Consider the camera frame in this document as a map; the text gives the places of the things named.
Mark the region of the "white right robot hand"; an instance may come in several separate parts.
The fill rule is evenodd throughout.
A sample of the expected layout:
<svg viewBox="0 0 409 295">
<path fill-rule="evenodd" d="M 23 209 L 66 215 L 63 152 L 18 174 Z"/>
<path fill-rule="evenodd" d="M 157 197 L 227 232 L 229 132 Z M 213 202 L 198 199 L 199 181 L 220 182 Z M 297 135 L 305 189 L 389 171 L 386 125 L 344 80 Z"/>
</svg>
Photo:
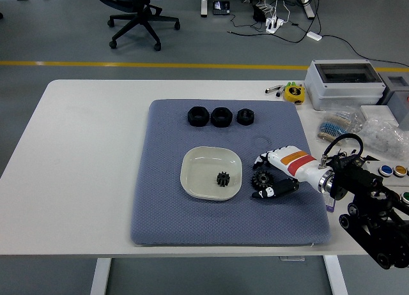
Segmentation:
<svg viewBox="0 0 409 295">
<path fill-rule="evenodd" d="M 289 178 L 252 194 L 256 199 L 273 199 L 298 190 L 299 182 L 307 182 L 318 192 L 324 192 L 328 177 L 332 174 L 328 167 L 319 168 L 320 162 L 295 146 L 286 146 L 259 155 L 253 168 L 269 163 L 283 171 Z"/>
</svg>

